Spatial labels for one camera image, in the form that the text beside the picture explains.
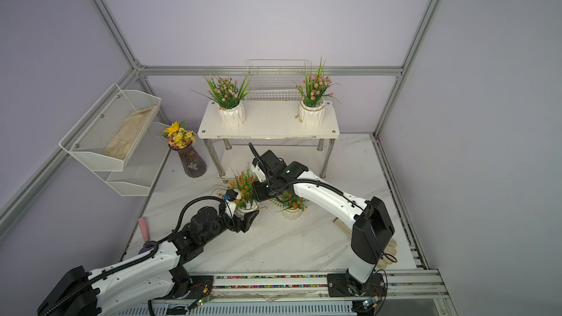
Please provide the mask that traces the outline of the orange flower pot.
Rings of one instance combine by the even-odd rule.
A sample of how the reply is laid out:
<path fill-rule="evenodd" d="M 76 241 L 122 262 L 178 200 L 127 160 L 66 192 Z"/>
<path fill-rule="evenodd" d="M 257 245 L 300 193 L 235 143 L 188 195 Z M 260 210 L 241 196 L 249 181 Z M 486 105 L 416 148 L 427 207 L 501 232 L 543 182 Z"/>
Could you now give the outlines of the orange flower pot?
<path fill-rule="evenodd" d="M 280 209 L 280 213 L 285 219 L 296 220 L 308 208 L 309 200 L 285 191 L 274 197 L 271 202 Z"/>
<path fill-rule="evenodd" d="M 233 180 L 228 182 L 226 190 L 232 189 L 239 193 L 235 214 L 241 216 L 248 212 L 258 210 L 259 204 L 252 188 L 252 183 L 255 180 L 256 177 L 253 175 L 250 168 L 245 168 L 240 174 L 237 174 Z M 220 193 L 222 199 L 224 199 L 224 194 L 225 192 Z"/>

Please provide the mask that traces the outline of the pink flower pot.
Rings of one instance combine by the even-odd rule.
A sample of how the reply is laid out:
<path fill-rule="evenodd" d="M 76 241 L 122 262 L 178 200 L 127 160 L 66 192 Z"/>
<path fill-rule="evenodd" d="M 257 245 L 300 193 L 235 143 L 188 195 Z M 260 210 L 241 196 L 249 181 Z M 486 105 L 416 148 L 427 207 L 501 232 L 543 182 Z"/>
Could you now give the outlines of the pink flower pot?
<path fill-rule="evenodd" d="M 216 106 L 219 119 L 228 128 L 239 127 L 246 121 L 243 100 L 250 93 L 253 73 L 248 70 L 243 79 L 230 76 L 204 75 L 208 90 L 206 94 L 198 93 L 210 99 Z"/>
<path fill-rule="evenodd" d="M 305 67 L 303 79 L 295 85 L 301 98 L 299 120 L 307 127 L 321 125 L 328 105 L 326 99 L 336 100 L 332 86 L 338 86 L 338 83 L 325 74 L 325 64 L 326 61 L 321 59 L 316 69 L 312 65 Z"/>

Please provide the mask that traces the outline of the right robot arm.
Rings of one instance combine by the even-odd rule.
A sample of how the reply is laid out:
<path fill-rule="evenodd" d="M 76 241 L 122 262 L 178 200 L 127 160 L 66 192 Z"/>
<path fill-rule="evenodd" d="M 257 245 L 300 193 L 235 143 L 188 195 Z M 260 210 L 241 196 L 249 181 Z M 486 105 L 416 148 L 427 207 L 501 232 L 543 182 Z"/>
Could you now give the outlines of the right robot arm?
<path fill-rule="evenodd" d="M 374 270 L 395 233 L 385 203 L 378 197 L 367 200 L 345 193 L 299 162 L 286 165 L 270 150 L 259 155 L 253 144 L 249 147 L 254 156 L 251 171 L 258 178 L 252 186 L 259 202 L 291 193 L 317 204 L 351 229 L 354 258 L 345 273 L 327 275 L 329 295 L 364 296 L 378 292 L 383 296 L 384 291 L 374 288 L 383 282 L 383 276 Z"/>

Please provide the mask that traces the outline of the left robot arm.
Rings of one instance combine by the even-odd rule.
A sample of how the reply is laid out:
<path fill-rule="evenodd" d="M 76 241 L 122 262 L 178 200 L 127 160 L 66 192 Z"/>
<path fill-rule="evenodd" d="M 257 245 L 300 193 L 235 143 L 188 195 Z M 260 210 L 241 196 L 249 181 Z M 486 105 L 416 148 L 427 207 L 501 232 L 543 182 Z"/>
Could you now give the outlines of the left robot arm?
<path fill-rule="evenodd" d="M 225 231 L 247 232 L 259 212 L 238 217 L 234 202 L 203 196 L 186 204 L 175 228 L 144 253 L 101 269 L 69 270 L 44 302 L 38 315 L 116 315 L 145 301 L 187 294 L 193 280 L 184 265 Z"/>

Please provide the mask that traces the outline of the white two-tier metal rack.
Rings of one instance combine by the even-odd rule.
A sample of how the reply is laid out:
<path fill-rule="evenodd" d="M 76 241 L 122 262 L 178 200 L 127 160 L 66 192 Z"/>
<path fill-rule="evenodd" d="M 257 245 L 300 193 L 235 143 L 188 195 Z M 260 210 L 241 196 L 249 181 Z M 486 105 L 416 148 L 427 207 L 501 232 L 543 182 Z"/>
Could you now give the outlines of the white two-tier metal rack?
<path fill-rule="evenodd" d="M 217 175 L 224 182 L 252 167 L 252 143 L 259 154 L 271 150 L 287 165 L 299 162 L 318 177 L 326 178 L 329 158 L 340 136 L 332 102 L 323 107 L 324 119 L 315 127 L 301 123 L 299 101 L 243 101 L 246 119 L 238 127 L 226 127 L 216 102 L 210 102 L 198 130 Z"/>

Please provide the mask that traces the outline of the purple glass vase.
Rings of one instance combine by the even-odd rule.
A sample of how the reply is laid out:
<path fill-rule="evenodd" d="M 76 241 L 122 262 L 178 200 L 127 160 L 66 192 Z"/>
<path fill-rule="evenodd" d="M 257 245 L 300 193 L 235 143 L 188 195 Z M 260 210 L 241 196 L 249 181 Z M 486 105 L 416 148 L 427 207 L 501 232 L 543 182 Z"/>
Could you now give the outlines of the purple glass vase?
<path fill-rule="evenodd" d="M 182 149 L 171 145 L 169 145 L 169 148 L 179 155 L 184 172 L 190 178 L 198 178 L 205 174 L 207 165 L 203 158 L 195 150 L 193 143 L 189 143 Z"/>

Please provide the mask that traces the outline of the yellow artificial flower bouquet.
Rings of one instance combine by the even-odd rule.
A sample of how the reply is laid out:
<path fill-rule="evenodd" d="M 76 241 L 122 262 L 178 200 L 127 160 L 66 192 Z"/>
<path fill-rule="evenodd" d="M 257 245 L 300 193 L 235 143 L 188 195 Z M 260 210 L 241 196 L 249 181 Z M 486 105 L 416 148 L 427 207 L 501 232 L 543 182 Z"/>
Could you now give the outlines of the yellow artificial flower bouquet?
<path fill-rule="evenodd" d="M 184 126 L 183 121 L 176 121 L 164 130 L 162 137 L 167 140 L 171 149 L 182 150 L 196 143 L 196 134 L 191 130 L 186 130 Z"/>

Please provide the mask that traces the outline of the beige cloth in basket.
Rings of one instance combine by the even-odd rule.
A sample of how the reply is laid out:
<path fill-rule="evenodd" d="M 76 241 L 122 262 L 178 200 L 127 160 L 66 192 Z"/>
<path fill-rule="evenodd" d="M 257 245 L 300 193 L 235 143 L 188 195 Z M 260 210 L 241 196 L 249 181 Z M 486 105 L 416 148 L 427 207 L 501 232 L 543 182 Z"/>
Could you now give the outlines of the beige cloth in basket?
<path fill-rule="evenodd" d="M 103 150 L 103 154 L 115 159 L 125 160 L 154 109 L 155 105 L 150 108 L 137 109 L 127 116 L 118 133 Z"/>

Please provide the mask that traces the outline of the white mesh lower wall basket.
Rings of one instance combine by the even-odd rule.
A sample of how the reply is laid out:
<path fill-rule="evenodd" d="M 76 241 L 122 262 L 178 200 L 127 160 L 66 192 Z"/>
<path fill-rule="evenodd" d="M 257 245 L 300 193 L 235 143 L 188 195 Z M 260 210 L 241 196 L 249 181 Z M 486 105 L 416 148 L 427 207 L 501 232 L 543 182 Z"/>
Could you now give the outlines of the white mesh lower wall basket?
<path fill-rule="evenodd" d="M 112 172 L 106 184 L 122 197 L 146 197 L 156 183 L 170 149 L 162 137 L 168 125 L 154 121 L 124 170 Z"/>

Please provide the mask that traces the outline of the white mesh wall basket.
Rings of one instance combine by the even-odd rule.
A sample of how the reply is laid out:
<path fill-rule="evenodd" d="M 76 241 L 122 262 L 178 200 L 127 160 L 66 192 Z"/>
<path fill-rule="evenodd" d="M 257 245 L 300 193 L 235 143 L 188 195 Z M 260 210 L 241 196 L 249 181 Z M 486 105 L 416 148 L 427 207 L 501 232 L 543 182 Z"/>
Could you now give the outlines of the white mesh wall basket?
<path fill-rule="evenodd" d="M 154 121 L 124 170 L 112 172 L 106 184 L 122 197 L 146 197 L 156 183 L 170 149 L 162 137 L 168 125 Z"/>
<path fill-rule="evenodd" d="M 155 109 L 152 115 L 146 120 L 125 160 L 105 156 L 103 150 L 118 133 L 125 118 L 137 109 L 150 108 L 153 105 Z M 159 97 L 139 90 L 121 89 L 114 83 L 98 99 L 98 104 L 92 106 L 89 113 L 60 140 L 59 147 L 90 171 L 121 172 L 155 120 L 160 107 Z"/>

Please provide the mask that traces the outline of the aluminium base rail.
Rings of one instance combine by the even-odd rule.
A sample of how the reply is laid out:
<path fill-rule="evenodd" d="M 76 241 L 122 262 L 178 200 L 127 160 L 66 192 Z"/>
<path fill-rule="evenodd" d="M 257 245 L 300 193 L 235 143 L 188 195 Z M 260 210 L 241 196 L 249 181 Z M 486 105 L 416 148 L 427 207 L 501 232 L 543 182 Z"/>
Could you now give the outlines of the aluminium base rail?
<path fill-rule="evenodd" d="M 112 276 L 92 286 L 98 304 L 130 307 L 152 299 L 184 301 L 211 297 L 227 301 L 299 301 L 320 298 L 449 298 L 436 271 L 378 271 L 361 291 L 353 291 L 343 274 L 216 274 L 190 276 L 176 284 L 168 272 L 127 285 L 123 276 Z"/>

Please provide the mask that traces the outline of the white mesh upper wall basket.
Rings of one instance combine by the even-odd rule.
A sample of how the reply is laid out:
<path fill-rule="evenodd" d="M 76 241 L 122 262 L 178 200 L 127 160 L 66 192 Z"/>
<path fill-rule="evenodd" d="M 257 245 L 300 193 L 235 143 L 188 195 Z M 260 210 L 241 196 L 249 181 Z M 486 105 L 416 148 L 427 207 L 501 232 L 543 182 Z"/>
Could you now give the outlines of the white mesh upper wall basket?
<path fill-rule="evenodd" d="M 150 108 L 153 105 L 155 109 L 152 115 L 146 120 L 125 160 L 105 156 L 103 150 L 118 133 L 125 118 L 137 109 Z M 60 140 L 59 147 L 90 171 L 121 172 L 155 120 L 160 107 L 159 97 L 139 90 L 121 89 L 114 83 L 98 99 L 98 104 L 92 106 L 89 113 Z"/>

